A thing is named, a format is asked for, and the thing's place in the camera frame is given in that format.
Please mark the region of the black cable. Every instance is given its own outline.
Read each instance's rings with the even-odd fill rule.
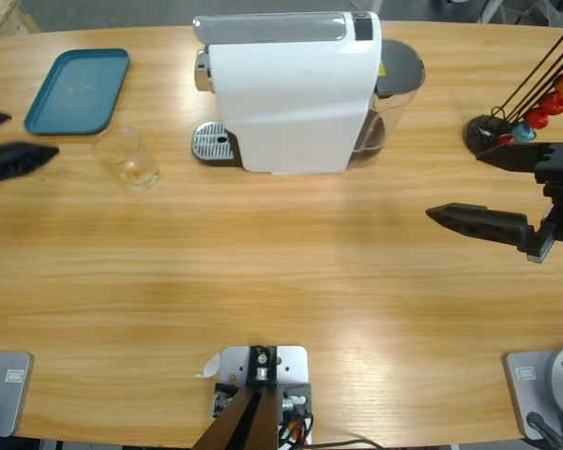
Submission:
[[[372,448],[377,450],[387,450],[379,443],[371,441],[369,439],[352,439],[349,441],[342,441],[342,442],[328,442],[328,443],[307,443],[307,438],[311,435],[312,426],[314,424],[315,418],[312,413],[300,414],[295,413],[288,420],[286,420],[280,428],[278,434],[278,448],[282,448],[284,445],[289,444],[290,450],[302,450],[302,449],[325,449],[325,448],[333,448],[333,447],[345,447],[349,445],[357,445],[359,443],[369,445]],[[296,434],[297,430],[299,430],[299,438],[292,442],[293,435]]]
[[[555,450],[563,450],[563,436],[548,425],[537,412],[531,412],[525,419],[534,428],[548,445]]]
[[[346,445],[356,445],[358,443],[365,443],[373,448],[378,450],[386,450],[386,448],[382,447],[379,443],[370,441],[369,439],[353,439],[350,441],[343,441],[343,442],[328,442],[328,443],[317,443],[317,444],[305,444],[299,448],[328,448],[328,447],[345,447]]]

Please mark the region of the teal tray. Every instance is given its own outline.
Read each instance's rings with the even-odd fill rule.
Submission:
[[[111,121],[129,67],[123,49],[59,55],[39,89],[25,128],[31,134],[94,134]]]

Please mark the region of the white label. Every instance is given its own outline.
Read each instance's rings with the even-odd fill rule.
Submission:
[[[536,371],[533,367],[518,367],[515,370],[517,371],[517,378],[523,382],[536,380]]]
[[[25,378],[25,371],[18,370],[15,368],[10,368],[7,370],[7,378],[5,382],[7,383],[22,383],[23,379]]]

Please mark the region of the wood grain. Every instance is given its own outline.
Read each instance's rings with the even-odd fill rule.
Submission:
[[[317,442],[464,443],[519,433],[505,353],[563,346],[563,244],[535,265],[512,247],[431,220],[449,202],[528,213],[548,202],[529,174],[477,163],[461,128],[499,104],[561,30],[385,23],[427,81],[372,164],[342,175],[209,168],[193,129],[217,119],[199,93],[188,27],[0,38],[0,142],[60,145],[0,183],[0,350],[36,357],[20,434],[192,445],[228,345],[301,344]],[[123,47],[131,66],[113,125],[142,132],[161,167],[120,188],[94,137],[39,138],[24,116],[54,58]],[[563,141],[563,114],[539,140]]]

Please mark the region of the clear drinking glass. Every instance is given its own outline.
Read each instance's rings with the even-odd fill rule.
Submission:
[[[113,127],[94,142],[94,156],[129,188],[141,190],[159,178],[159,166],[142,142],[138,130]]]

